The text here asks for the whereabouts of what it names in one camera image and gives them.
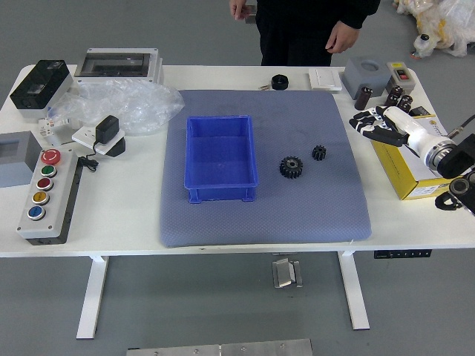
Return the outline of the person's left hand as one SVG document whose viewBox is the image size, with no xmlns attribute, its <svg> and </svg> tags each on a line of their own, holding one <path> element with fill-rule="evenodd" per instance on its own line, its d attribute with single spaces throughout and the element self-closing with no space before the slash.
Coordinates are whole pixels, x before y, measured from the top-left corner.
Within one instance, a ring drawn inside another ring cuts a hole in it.
<svg viewBox="0 0 475 356">
<path fill-rule="evenodd" d="M 328 53 L 343 53 L 351 48 L 359 37 L 360 30 L 341 21 L 333 27 L 325 49 Z"/>
</svg>

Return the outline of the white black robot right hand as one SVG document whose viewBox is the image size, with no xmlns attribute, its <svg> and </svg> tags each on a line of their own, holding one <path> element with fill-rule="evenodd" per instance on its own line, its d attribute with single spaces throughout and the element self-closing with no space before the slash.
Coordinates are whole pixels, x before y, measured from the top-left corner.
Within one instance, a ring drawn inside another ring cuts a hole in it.
<svg viewBox="0 0 475 356">
<path fill-rule="evenodd" d="M 406 145 L 426 165 L 454 142 L 446 136 L 437 136 L 419 124 L 412 116 L 396 106 L 376 106 L 357 113 L 349 121 L 362 136 L 395 147 Z"/>
</svg>

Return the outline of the person's right hand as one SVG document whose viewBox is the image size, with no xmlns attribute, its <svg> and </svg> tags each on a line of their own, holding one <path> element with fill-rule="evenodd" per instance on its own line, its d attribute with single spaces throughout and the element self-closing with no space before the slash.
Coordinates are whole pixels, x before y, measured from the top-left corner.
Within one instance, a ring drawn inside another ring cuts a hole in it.
<svg viewBox="0 0 475 356">
<path fill-rule="evenodd" d="M 254 6 L 248 5 L 246 0 L 230 0 L 229 10 L 234 20 L 244 20 L 254 13 Z"/>
</svg>

